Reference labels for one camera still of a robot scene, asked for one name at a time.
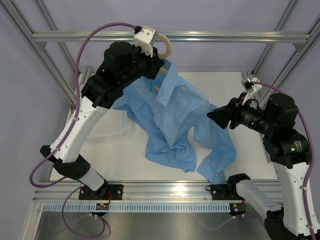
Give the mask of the beige wooden hanger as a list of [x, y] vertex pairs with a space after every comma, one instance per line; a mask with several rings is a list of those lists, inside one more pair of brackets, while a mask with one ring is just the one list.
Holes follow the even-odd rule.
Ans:
[[[161, 40], [165, 44], [165, 47], [166, 47], [165, 52], [164, 53], [158, 53], [158, 56], [161, 59], [166, 59], [172, 53], [172, 43], [170, 42], [170, 40], [168, 39], [167, 36], [165, 36], [164, 34], [161, 34], [161, 33], [158, 34], [157, 40]], [[163, 68], [163, 67], [161, 67], [159, 71], [160, 71], [160, 73], [163, 73], [165, 75], [168, 73], [168, 70]], [[159, 87], [157, 87], [157, 86], [155, 86], [153, 84], [151, 84], [151, 86], [157, 92], [160, 91]]]

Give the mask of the light blue shirt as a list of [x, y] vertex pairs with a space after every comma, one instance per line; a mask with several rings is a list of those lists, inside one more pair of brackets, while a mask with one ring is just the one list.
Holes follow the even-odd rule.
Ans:
[[149, 161], [223, 183], [237, 152], [229, 132], [207, 117], [216, 106], [170, 61], [163, 68], [155, 79], [141, 77], [126, 87], [113, 109], [126, 111], [146, 131]]

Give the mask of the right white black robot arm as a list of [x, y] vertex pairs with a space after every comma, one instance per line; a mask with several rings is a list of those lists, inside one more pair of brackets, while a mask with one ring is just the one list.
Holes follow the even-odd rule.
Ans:
[[274, 93], [264, 109], [253, 108], [245, 94], [227, 105], [225, 127], [244, 125], [263, 137], [280, 183], [283, 204], [273, 202], [251, 180], [233, 181], [226, 186], [229, 197], [249, 202], [264, 222], [272, 240], [318, 240], [320, 223], [312, 202], [308, 172], [312, 166], [312, 144], [295, 130], [299, 109], [288, 95]]

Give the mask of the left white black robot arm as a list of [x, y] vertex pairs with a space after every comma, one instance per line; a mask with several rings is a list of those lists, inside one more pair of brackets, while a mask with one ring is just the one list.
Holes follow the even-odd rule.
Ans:
[[236, 158], [231, 137], [208, 118], [215, 105], [171, 62], [118, 41], [105, 51], [95, 75], [78, 92], [78, 106], [66, 128], [41, 152], [60, 175], [86, 185], [94, 198], [104, 198], [108, 184], [80, 150], [108, 109], [126, 111], [146, 131], [149, 161], [198, 172], [212, 184], [226, 180], [224, 170]]

